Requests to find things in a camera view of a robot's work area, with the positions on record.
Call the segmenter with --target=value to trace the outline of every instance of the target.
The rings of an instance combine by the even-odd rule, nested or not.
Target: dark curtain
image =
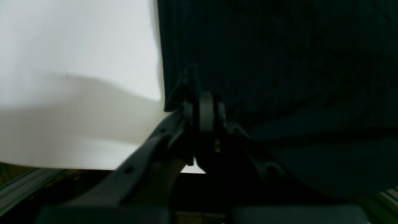
[[[398,185],[398,1],[158,0],[165,110],[187,72],[333,196]]]

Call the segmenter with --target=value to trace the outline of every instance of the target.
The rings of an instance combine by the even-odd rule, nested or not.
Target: dark green fabric
[[[158,3],[166,111],[190,68],[198,91],[219,93],[312,187],[354,196],[398,185],[398,1]]]

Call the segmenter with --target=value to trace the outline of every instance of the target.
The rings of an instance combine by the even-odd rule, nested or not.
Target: black metal arm
[[[265,150],[258,151],[243,128],[226,118],[222,101],[206,92],[164,119],[91,191],[43,209],[37,223],[172,223],[168,205],[173,183],[194,157],[208,175],[224,183],[231,223],[365,223],[358,206],[316,192]]]

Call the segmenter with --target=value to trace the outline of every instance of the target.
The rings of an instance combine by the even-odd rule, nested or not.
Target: white fabric
[[[115,169],[167,115],[162,76],[156,0],[0,1],[0,161]]]

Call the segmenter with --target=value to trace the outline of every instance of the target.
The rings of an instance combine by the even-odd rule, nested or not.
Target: hole
[[[132,173],[133,171],[134,171],[133,167],[128,167],[127,169],[125,169],[126,174]]]

